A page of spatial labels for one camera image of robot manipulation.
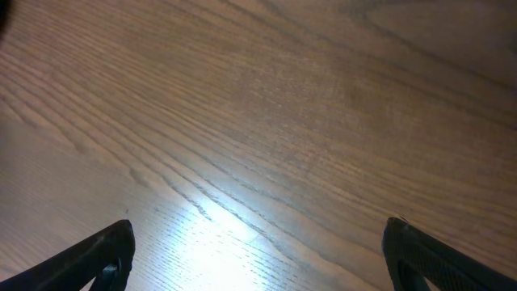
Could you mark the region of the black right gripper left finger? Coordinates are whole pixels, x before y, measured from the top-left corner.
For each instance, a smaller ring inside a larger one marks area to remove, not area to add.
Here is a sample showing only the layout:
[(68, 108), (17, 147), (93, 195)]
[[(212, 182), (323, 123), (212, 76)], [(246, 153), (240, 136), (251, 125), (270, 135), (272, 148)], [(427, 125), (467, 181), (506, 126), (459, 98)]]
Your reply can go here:
[(124, 219), (1, 282), (2, 290), (124, 290), (136, 245)]

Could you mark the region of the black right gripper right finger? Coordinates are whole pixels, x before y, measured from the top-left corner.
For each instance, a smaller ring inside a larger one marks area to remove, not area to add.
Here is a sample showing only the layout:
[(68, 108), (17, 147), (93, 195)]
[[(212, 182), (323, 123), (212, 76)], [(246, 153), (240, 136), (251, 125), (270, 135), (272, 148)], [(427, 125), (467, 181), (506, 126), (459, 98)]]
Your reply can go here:
[(515, 280), (397, 217), (387, 220), (382, 251), (396, 291), (516, 289)]

